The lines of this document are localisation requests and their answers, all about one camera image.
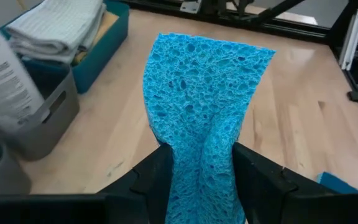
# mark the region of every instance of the gray towel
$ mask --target gray towel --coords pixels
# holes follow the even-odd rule
[[[30,58],[71,63],[80,45],[91,45],[105,10],[102,0],[45,0],[6,26],[11,47]]]

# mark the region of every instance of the sponge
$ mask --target sponge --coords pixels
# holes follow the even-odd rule
[[[244,223],[231,148],[273,50],[159,34],[143,79],[150,127],[173,149],[166,223]]]

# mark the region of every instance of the blue object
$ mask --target blue object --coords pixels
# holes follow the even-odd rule
[[[357,194],[358,190],[350,186],[345,181],[330,174],[329,172],[322,172],[317,176],[317,183],[334,190],[341,194]]]
[[[104,0],[107,11],[119,16],[118,20],[103,35],[81,63],[73,67],[73,76],[78,93],[85,93],[99,76],[104,66],[109,62],[116,50],[128,35],[129,6],[116,1]],[[0,28],[7,39],[10,35]],[[55,65],[45,63],[44,69],[53,69]]]
[[[231,148],[273,50],[160,34],[143,91],[150,126],[173,148],[166,223],[245,222]]]

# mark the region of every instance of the teal plastic bin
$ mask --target teal plastic bin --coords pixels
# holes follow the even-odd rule
[[[128,36],[129,6],[116,1],[104,0],[106,10],[119,16],[118,20],[110,27],[99,42],[88,52],[81,63],[72,68],[75,85],[78,93],[85,93],[96,80],[104,66],[117,51],[119,46]],[[9,34],[1,27],[1,32],[10,38]],[[45,61],[44,69],[51,70],[56,67],[55,63]]]

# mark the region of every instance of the wooden floor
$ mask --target wooden floor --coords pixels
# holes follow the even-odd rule
[[[23,162],[33,193],[97,192],[157,148],[142,76],[159,32],[277,50],[247,111],[239,142],[314,179],[330,171],[358,188],[358,104],[325,45],[131,11],[129,36],[87,94],[51,155]]]

